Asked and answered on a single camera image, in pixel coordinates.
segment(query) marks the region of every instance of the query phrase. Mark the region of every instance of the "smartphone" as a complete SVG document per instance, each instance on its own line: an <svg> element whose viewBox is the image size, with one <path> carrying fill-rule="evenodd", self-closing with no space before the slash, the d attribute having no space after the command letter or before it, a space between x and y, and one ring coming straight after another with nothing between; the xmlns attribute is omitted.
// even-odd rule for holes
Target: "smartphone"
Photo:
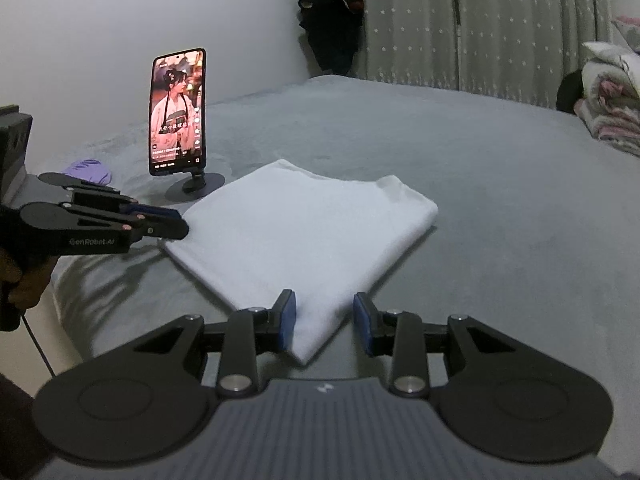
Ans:
<svg viewBox="0 0 640 480"><path fill-rule="evenodd" d="M205 70L203 48L156 57L149 94L149 173L203 170Z"/></svg>

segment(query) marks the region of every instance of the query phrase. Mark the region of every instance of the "white folded shirt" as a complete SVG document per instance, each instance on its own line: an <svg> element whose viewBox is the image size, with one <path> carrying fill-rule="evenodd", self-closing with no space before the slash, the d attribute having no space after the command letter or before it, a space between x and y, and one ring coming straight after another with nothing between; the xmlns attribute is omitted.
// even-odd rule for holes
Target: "white folded shirt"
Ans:
<svg viewBox="0 0 640 480"><path fill-rule="evenodd" d="M343 181L278 160L194 204L189 235L161 245L236 310L293 290L290 352L306 365L437 213L395 176Z"/></svg>

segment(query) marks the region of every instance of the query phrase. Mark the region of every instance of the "phone stand base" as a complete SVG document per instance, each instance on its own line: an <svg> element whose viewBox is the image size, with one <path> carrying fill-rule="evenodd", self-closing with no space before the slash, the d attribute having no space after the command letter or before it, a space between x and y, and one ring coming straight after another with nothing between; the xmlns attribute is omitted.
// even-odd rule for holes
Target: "phone stand base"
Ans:
<svg viewBox="0 0 640 480"><path fill-rule="evenodd" d="M193 202L224 186L225 177L219 173L191 173L166 190L164 197L169 202Z"/></svg>

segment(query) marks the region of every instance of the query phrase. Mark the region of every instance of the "pillow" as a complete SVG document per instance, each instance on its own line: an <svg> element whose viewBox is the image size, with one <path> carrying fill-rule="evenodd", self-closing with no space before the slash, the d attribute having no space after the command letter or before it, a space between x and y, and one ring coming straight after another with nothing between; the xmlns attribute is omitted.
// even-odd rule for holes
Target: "pillow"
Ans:
<svg viewBox="0 0 640 480"><path fill-rule="evenodd" d="M623 46L604 41L587 41L583 45L599 60L624 70L636 92L640 95L640 54Z"/></svg>
<svg viewBox="0 0 640 480"><path fill-rule="evenodd" d="M611 23L616 26L622 37L625 38L626 44L634 52L640 53L640 18L618 16L615 20L611 20Z"/></svg>

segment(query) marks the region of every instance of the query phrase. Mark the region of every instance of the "human hand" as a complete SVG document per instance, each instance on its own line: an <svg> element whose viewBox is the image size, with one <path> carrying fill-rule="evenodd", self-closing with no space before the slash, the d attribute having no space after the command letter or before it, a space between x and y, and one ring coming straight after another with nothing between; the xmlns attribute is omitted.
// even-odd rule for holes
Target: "human hand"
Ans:
<svg viewBox="0 0 640 480"><path fill-rule="evenodd" d="M16 284L9 293L9 303L19 310L27 310L40 302L42 293L49 285L58 258L50 257L34 269L22 272L11 256L0 248L0 281Z"/></svg>

